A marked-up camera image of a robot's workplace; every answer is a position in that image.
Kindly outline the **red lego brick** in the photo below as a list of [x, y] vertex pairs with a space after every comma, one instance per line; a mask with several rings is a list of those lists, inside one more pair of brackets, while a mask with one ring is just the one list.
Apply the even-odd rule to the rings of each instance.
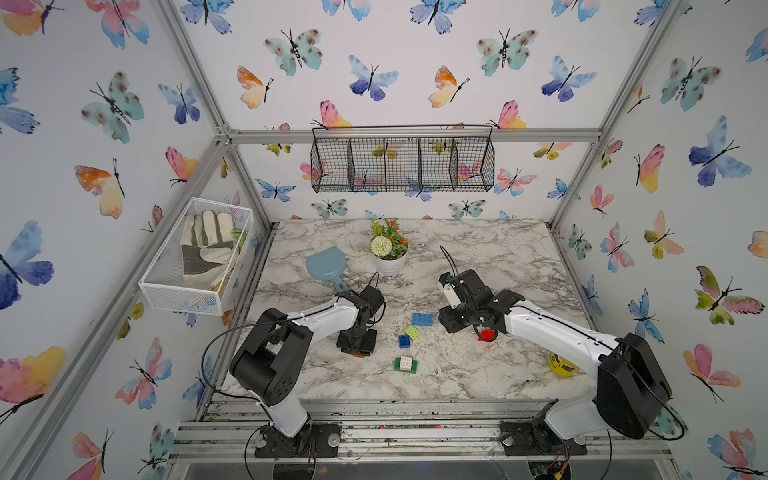
[[498, 337], [498, 332], [492, 329], [479, 330], [477, 332], [478, 339], [483, 342], [494, 342]]

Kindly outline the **green lego base brick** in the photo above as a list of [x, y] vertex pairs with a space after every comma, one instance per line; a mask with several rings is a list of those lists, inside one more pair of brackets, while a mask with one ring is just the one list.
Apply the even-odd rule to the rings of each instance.
[[418, 361], [410, 356], [400, 356], [394, 361], [394, 370], [402, 373], [416, 374]]

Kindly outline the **cream lego brick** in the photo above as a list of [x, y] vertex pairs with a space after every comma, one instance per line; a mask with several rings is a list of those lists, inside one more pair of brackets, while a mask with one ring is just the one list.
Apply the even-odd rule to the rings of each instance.
[[413, 371], [413, 359], [410, 357], [400, 357], [398, 359], [398, 369], [401, 371]]

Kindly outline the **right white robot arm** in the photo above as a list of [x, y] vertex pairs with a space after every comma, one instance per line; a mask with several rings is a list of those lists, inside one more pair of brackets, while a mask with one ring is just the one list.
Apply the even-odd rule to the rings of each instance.
[[672, 390], [647, 341], [597, 332], [560, 318], [511, 290], [497, 293], [477, 273], [446, 272], [448, 304], [439, 321], [449, 333], [512, 335], [569, 361], [595, 382], [592, 393], [556, 400], [531, 421], [532, 436], [550, 444], [606, 430], [641, 439], [667, 407]]

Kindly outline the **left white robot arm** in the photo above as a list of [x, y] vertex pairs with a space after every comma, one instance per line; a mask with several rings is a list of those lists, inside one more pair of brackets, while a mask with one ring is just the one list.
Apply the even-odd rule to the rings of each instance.
[[294, 438], [309, 421], [293, 389], [311, 346], [334, 337], [341, 352], [368, 357], [377, 339], [373, 326], [385, 310], [385, 298], [373, 286], [347, 291], [307, 312], [270, 308], [241, 343], [229, 374], [261, 403], [277, 432]]

